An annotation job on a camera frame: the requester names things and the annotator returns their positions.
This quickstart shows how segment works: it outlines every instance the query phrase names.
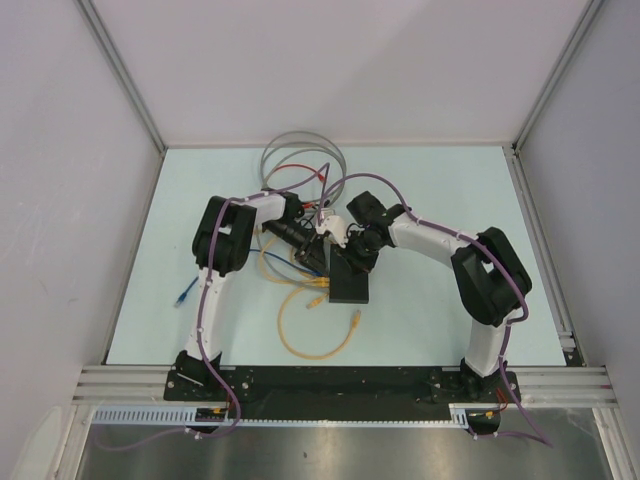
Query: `white table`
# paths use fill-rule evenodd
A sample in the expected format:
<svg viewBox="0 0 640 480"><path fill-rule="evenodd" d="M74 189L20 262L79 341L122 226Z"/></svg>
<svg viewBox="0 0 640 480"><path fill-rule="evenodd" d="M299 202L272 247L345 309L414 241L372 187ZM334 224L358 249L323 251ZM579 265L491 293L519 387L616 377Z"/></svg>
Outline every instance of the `white table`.
<svg viewBox="0 0 640 480"><path fill-rule="evenodd" d="M533 281L527 296L531 318L513 329L512 365L564 365L562 350L533 250L498 147L358 147L343 149L349 173L373 172L391 180L416 213L470 232L501 228ZM173 304L197 273L191 241L213 195L243 196L259 190L260 149L176 149L167 153L145 226L115 336L109 364L171 364L184 348L198 303L194 288L180 308ZM315 166L316 154L298 157ZM331 178L338 178L333 167ZM285 169L277 186L308 172ZM347 183L337 204L369 190L387 207L393 193L374 180ZM319 193L319 182L300 189ZM284 245L274 252L285 253ZM280 304L293 287L264 280L251 254L229 292L224 351L226 365L457 365L469 340L471 320L451 270L414 252L385 248L370 275L370 302L364 306L324 303L308 310L317 296L304 293L285 314L288 339L298 350L320 354L337 346L356 308L362 320L351 343L333 358L313 362L291 355L276 330Z"/></svg>

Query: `gray cable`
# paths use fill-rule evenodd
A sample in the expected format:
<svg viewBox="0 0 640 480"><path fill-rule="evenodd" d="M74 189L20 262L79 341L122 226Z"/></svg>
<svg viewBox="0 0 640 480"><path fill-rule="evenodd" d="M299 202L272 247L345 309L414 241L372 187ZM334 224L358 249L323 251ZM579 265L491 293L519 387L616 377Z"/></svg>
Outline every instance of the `gray cable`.
<svg viewBox="0 0 640 480"><path fill-rule="evenodd" d="M260 250L262 250L264 247L262 246L262 242L260 241L260 235L256 235L256 242L258 243L258 248ZM291 278L287 275L285 275L284 273L282 273L280 270L278 270L272 263L271 260L269 260L269 257L267 255L263 255L262 258L264 259L265 263L267 264L267 267L269 267L269 269L275 273L277 276L279 276L280 278L282 278L283 280L286 280L287 282L291 282L299 287L305 287L308 288L310 290L319 290L319 291L325 291L326 288L322 288L322 287L314 287L308 283L304 283L301 282L300 280L296 280L295 278Z"/></svg>
<svg viewBox="0 0 640 480"><path fill-rule="evenodd" d="M280 145L274 146L274 144L282 139L285 136L292 136L292 135L307 135L310 137L315 137L318 138L320 140L322 140L323 142L326 142L329 144L329 146L323 145L322 143L319 143L317 141L314 140L296 140L296 141L290 141L290 142L284 142ZM283 149L283 148L293 148L293 147L299 147L298 150L295 150L293 153L290 153L288 155L286 155L284 158L282 158L281 160L278 161L278 163L276 163L276 165L269 171L268 174L265 175L264 169L265 169L265 165L267 163L267 161L269 160L269 158L271 158L271 156L278 152L279 150ZM336 162L338 162L338 165L340 165L340 170L342 171L342 178L346 177L347 175L347 161L344 158L344 155L342 153L342 151L340 150L340 148L338 148L338 146L333 143L331 140L329 140L328 138L319 135L317 133L313 133L313 132L307 132L304 130L296 130L296 131L291 131L291 132L286 132L283 133L281 135L278 135L276 138L274 138L273 140L271 140L267 146L264 148L263 152L262 152L262 157L260 158L260 182L262 183L262 188L270 188L269 187L269 179L271 178L271 176L275 173L276 169L282 165L284 162L286 162L287 160L289 160L290 158L299 155L301 153L306 153L306 152L320 152L320 153L324 153L325 155L330 156L331 158L333 158ZM323 207L325 206L330 206L333 205L338 198L340 197L340 195L342 194L342 191L344 190L344 183L340 185L340 187L333 192L331 195L329 195L328 200L329 203L327 205L323 205ZM312 200L305 200L304 203L315 203L318 202L320 199L319 198L315 198Z"/></svg>

